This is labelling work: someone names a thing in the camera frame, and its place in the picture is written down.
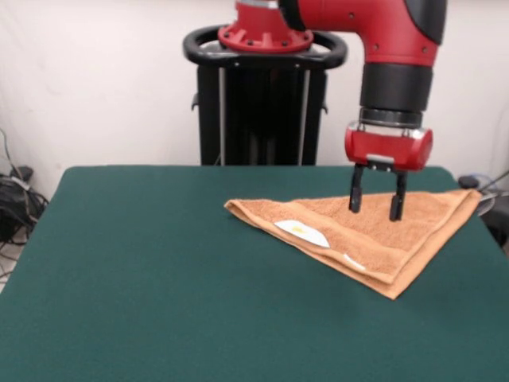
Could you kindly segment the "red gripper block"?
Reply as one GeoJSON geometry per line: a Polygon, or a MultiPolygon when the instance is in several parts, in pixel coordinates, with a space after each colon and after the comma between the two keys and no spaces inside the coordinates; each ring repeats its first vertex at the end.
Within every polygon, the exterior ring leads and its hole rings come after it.
{"type": "Polygon", "coordinates": [[[364,166],[387,165],[396,173],[396,190],[390,204],[390,220],[402,219],[407,171],[422,170],[433,148],[433,131],[427,128],[402,129],[350,123],[345,131],[345,153],[356,163],[352,173],[348,208],[358,213],[362,203],[364,166]]]}

